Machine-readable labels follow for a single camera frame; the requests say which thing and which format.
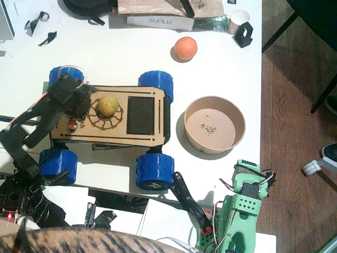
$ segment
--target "black cable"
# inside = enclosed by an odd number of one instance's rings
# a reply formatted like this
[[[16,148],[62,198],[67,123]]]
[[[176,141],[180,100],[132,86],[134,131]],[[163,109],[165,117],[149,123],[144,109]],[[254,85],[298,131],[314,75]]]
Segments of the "black cable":
[[[212,245],[213,243],[215,243],[215,241],[211,241],[211,242],[206,246],[206,248],[204,249],[204,253],[206,253],[207,248],[208,248],[210,245]]]
[[[38,165],[40,168],[52,155],[52,150],[54,149],[54,142],[53,142],[53,138],[52,138],[52,133],[49,133],[49,140],[51,142],[51,148],[49,149],[49,153],[48,153],[47,157],[45,159],[43,159],[43,161],[41,161],[41,163]]]

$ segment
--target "green robotic arm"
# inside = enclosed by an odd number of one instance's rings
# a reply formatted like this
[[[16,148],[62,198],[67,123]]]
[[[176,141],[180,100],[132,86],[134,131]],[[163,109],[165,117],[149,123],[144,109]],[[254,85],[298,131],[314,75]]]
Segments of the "green robotic arm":
[[[272,170],[261,172],[259,165],[244,160],[237,161],[234,169],[231,189],[235,194],[227,195],[220,213],[213,214],[216,237],[198,234],[196,246],[204,252],[254,253],[261,200],[268,195],[276,175]]]

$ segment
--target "sneaker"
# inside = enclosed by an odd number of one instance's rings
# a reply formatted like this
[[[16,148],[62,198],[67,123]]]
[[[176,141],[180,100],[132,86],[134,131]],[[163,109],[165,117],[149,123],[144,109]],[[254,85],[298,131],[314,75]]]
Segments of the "sneaker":
[[[324,104],[331,113],[337,116],[337,95],[329,95]]]

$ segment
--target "round paper bowl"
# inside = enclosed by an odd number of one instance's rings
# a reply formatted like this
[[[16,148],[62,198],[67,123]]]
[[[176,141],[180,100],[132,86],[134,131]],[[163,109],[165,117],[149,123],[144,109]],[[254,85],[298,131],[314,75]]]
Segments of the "round paper bowl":
[[[207,154],[233,149],[246,130],[239,108],[218,96],[193,101],[185,111],[184,124],[190,143]]]

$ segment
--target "white box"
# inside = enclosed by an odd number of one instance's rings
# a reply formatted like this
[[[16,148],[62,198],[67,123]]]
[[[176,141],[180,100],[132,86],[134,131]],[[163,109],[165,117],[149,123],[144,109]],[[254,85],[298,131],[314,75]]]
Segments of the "white box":
[[[190,32],[194,19],[176,16],[129,16],[127,24]]]

